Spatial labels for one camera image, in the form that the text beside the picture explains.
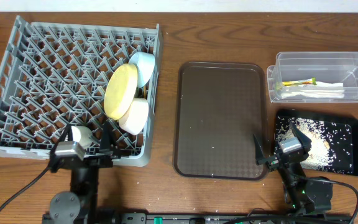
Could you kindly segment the light blue small bowl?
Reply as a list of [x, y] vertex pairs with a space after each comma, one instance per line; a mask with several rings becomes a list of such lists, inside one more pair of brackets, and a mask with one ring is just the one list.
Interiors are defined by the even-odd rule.
[[150, 80], [155, 67], [155, 57], [153, 54], [136, 52], [129, 60], [129, 63], [137, 67], [137, 87], [142, 88]]

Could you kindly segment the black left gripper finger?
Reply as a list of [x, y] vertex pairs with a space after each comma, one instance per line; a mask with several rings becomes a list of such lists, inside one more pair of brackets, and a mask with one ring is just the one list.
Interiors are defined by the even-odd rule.
[[53, 147], [53, 151], [56, 151], [58, 145], [62, 142], [67, 142], [67, 141], [72, 141], [73, 140], [73, 134], [72, 134], [72, 129], [71, 129], [71, 125], [68, 124], [65, 126], [61, 136], [58, 139], [58, 142], [54, 145]]
[[113, 140], [112, 140], [112, 129], [109, 122], [103, 124], [103, 133], [99, 145], [100, 153], [107, 154], [113, 152]]

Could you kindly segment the white cup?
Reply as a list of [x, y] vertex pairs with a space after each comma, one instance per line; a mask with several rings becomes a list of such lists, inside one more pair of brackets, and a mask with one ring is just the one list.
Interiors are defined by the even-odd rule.
[[72, 138], [74, 142], [78, 142], [83, 149], [87, 149], [92, 144], [92, 132], [86, 126], [72, 126]]

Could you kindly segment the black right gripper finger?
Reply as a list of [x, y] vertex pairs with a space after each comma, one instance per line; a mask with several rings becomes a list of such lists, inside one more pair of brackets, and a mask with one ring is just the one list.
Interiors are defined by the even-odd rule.
[[289, 122], [289, 125], [294, 137], [296, 137], [300, 143], [306, 143], [306, 135], [303, 134], [292, 121]]
[[257, 165], [264, 165], [266, 163], [266, 158], [264, 156], [262, 146], [260, 145], [256, 135], [253, 135], [254, 145], [255, 145], [255, 161]]

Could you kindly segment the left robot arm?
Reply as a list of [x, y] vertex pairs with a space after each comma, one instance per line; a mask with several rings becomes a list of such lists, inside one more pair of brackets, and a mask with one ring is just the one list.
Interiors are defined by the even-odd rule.
[[70, 190], [56, 194], [42, 223], [121, 223], [121, 216], [112, 208], [97, 206], [99, 170], [112, 168], [113, 160], [122, 155], [112, 125], [103, 124], [99, 155], [86, 157], [82, 146], [74, 141], [72, 126], [67, 125], [58, 142], [50, 151], [48, 170], [71, 171]]

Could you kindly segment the green snack wrapper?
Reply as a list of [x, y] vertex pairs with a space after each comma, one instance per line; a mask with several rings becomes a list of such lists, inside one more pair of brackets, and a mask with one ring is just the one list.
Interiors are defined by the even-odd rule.
[[282, 82], [283, 86], [300, 86], [300, 85], [316, 85], [315, 78], [309, 78], [304, 80], [293, 80]]

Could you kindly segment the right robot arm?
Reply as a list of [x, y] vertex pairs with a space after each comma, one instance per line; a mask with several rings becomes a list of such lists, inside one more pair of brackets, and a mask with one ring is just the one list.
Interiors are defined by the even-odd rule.
[[268, 171], [278, 171], [285, 197], [293, 205], [295, 215], [316, 215], [332, 208], [333, 185], [324, 177], [307, 177], [301, 162], [309, 157], [311, 139], [290, 123], [291, 139], [277, 141], [275, 155], [265, 157], [262, 146], [254, 136], [256, 164]]

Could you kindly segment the yellow round plate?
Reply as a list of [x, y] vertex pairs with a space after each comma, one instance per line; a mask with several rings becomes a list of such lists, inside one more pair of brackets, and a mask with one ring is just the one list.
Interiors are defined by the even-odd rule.
[[125, 63], [113, 73], [104, 96], [106, 115], [118, 120], [129, 109], [137, 88], [137, 67]]

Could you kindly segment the white paper napkin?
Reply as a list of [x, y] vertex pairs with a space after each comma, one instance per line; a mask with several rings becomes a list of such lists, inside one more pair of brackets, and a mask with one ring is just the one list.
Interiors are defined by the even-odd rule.
[[316, 82], [316, 85], [300, 85], [299, 88], [299, 90], [283, 90], [281, 97], [344, 98], [343, 83]]

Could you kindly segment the pink small bowl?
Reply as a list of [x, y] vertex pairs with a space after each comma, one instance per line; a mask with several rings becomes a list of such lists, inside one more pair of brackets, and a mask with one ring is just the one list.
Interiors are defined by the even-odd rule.
[[119, 119], [119, 126], [126, 132], [137, 135], [139, 134], [147, 121], [149, 115], [149, 104], [144, 98], [134, 98], [129, 109]]

